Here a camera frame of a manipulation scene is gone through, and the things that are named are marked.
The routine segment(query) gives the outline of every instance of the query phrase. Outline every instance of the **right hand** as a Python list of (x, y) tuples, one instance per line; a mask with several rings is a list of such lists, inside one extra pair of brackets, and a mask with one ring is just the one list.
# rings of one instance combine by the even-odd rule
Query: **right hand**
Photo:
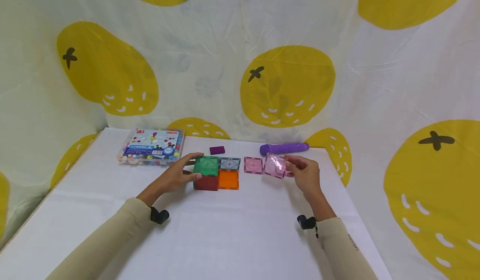
[(285, 163), (287, 169), (295, 176), (295, 183), (297, 183), (307, 201), (322, 194), (320, 169), (317, 161), (293, 155), (285, 155), (285, 159), (287, 160)]

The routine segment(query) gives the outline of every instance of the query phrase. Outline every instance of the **purple block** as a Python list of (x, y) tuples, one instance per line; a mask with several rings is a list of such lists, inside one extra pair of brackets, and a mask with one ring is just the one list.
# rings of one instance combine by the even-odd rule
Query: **purple block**
[(225, 147), (223, 147), (223, 146), (213, 146), (213, 147), (210, 148), (210, 154), (211, 155), (225, 154)]

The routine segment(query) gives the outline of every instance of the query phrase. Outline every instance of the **long sleeve shirt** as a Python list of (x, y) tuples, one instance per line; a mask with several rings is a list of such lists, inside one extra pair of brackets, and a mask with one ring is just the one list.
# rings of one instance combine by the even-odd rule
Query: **long sleeve shirt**
[[(116, 214), (80, 243), (47, 280), (97, 279), (120, 248), (150, 223), (150, 208), (137, 198), (128, 199)], [(336, 280), (377, 279), (341, 219), (323, 220), (317, 223), (317, 228), (318, 240)]]

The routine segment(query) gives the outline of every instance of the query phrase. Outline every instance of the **white tabletop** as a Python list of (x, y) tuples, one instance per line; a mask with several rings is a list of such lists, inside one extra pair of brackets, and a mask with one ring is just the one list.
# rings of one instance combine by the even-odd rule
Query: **white tabletop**
[[(44, 279), (80, 242), (164, 170), (119, 165), (129, 131), (107, 128), (48, 195), (0, 254), (0, 278)], [(243, 173), (243, 157), (259, 157), (259, 143), (187, 137), (183, 154), (224, 145), (240, 157), (240, 189), (195, 191), (192, 184), (155, 207), (170, 219), (135, 237), (101, 279), (333, 279), (313, 230), (297, 216), (312, 211), (294, 179)], [(322, 189), (379, 279), (391, 279), (324, 149), (302, 156), (319, 162)]]

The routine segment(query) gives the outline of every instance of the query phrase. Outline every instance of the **magnetic tile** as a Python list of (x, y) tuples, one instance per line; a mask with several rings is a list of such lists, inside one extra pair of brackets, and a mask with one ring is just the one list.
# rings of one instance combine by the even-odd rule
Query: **magnetic tile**
[(263, 164), (264, 174), (283, 179), (286, 171), (287, 167), (285, 166), (285, 157), (267, 153), (267, 156), (265, 157), (265, 163)]
[(218, 157), (198, 157), (195, 160), (193, 173), (201, 173), (203, 176), (218, 176)]
[(256, 157), (244, 157), (243, 172), (249, 174), (263, 174), (263, 160)]
[(218, 172), (218, 189), (239, 188), (239, 172), (238, 170), (220, 170)]
[(240, 169), (240, 158), (231, 158), (231, 157), (220, 157), (218, 169), (223, 170), (239, 170)]
[(218, 183), (219, 183), (218, 177), (203, 176), (201, 179), (198, 179), (195, 182), (193, 182), (193, 189), (217, 191)]

